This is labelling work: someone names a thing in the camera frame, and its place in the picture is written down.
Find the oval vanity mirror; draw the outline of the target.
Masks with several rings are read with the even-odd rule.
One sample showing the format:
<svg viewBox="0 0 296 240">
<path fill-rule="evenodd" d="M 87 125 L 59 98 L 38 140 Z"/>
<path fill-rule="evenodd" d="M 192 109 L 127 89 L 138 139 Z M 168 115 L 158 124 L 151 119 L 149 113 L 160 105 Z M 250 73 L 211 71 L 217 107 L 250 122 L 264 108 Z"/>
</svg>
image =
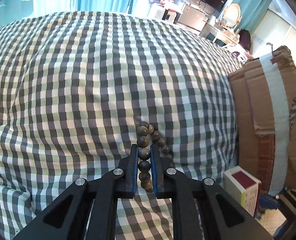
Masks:
<svg viewBox="0 0 296 240">
<path fill-rule="evenodd" d="M 227 27 L 234 27 L 239 24 L 241 19 L 241 9 L 237 3 L 232 3 L 225 7 L 223 18 L 227 21 Z"/>
</svg>

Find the brown cardboard box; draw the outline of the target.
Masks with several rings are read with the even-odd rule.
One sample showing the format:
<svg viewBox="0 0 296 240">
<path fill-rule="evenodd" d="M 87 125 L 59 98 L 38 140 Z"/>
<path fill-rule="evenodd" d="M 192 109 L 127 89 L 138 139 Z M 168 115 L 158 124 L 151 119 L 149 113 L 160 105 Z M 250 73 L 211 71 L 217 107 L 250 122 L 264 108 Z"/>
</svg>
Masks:
<svg viewBox="0 0 296 240">
<path fill-rule="evenodd" d="M 296 66 L 281 46 L 228 76 L 239 137 L 239 165 L 271 196 L 296 189 Z"/>
</svg>

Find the teal side curtain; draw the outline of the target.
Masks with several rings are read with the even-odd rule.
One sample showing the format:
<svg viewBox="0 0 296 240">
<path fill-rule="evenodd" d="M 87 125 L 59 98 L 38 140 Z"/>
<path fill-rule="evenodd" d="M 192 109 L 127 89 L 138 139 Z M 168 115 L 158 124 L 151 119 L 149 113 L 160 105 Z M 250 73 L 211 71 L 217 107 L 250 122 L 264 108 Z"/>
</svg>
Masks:
<svg viewBox="0 0 296 240">
<path fill-rule="evenodd" d="M 238 29 L 253 33 L 264 18 L 272 0 L 233 0 L 241 10 L 241 20 Z"/>
</svg>

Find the white suitcase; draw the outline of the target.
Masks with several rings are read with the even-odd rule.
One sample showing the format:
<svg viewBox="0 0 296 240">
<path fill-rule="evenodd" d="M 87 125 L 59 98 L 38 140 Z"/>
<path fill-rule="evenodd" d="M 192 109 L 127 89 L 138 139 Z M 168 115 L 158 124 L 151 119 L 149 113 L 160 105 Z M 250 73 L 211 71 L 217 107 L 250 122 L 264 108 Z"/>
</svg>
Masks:
<svg viewBox="0 0 296 240">
<path fill-rule="evenodd" d="M 151 5 L 148 18 L 154 20 L 163 20 L 173 24 L 175 22 L 177 12 L 173 10 L 167 10 L 160 4 L 154 3 Z"/>
</svg>

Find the white dressing table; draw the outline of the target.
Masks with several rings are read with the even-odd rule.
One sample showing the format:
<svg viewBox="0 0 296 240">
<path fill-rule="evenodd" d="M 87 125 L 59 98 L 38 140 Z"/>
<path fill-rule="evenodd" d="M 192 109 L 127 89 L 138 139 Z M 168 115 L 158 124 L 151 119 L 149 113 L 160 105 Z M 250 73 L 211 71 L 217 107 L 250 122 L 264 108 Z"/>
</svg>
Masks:
<svg viewBox="0 0 296 240">
<path fill-rule="evenodd" d="M 210 40 L 213 43 L 215 43 L 216 40 L 220 40 L 225 44 L 231 44 L 234 46 L 236 46 L 238 43 L 238 41 L 236 41 L 231 36 L 225 34 L 222 30 L 217 29 L 208 23 L 205 23 L 203 29 L 200 32 L 200 36 Z"/>
</svg>

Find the checkered bed blanket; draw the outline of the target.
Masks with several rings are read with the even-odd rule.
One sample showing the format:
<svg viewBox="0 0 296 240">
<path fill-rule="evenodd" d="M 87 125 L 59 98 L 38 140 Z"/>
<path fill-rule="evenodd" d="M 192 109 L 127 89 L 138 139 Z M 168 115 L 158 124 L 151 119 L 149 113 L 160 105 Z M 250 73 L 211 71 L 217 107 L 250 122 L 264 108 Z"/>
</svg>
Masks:
<svg viewBox="0 0 296 240">
<path fill-rule="evenodd" d="M 148 122 L 177 169 L 223 182 L 237 163 L 228 74 L 241 63 L 168 23 L 56 13 L 0 27 L 0 234 L 14 236 L 78 178 L 114 169 Z"/>
</svg>

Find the silver mini fridge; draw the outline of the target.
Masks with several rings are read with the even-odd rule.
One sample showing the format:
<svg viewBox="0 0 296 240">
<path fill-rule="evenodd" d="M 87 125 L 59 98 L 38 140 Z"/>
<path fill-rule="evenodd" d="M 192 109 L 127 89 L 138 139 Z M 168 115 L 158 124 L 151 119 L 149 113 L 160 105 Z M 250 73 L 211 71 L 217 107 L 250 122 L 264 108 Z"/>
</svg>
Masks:
<svg viewBox="0 0 296 240">
<path fill-rule="evenodd" d="M 206 16 L 205 12 L 186 5 L 177 22 L 189 28 L 201 31 L 206 24 Z"/>
</svg>

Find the white medicine box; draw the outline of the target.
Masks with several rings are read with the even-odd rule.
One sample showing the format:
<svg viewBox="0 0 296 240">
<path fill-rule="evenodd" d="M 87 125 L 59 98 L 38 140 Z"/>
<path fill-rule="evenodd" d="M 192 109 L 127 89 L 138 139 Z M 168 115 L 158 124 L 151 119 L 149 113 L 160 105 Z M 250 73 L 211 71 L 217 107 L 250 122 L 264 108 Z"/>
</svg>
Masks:
<svg viewBox="0 0 296 240">
<path fill-rule="evenodd" d="M 253 217 L 256 216 L 262 182 L 240 166 L 224 172 L 224 189 Z"/>
</svg>

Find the black backpack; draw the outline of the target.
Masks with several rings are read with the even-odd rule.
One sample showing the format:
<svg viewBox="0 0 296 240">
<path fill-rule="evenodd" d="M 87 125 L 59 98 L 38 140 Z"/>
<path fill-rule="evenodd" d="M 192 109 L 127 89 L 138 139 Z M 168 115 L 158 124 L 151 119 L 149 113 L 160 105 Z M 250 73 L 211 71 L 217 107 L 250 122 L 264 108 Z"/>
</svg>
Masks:
<svg viewBox="0 0 296 240">
<path fill-rule="evenodd" d="M 239 31 L 239 44 L 247 51 L 251 49 L 251 35 L 248 30 L 241 29 Z"/>
</svg>

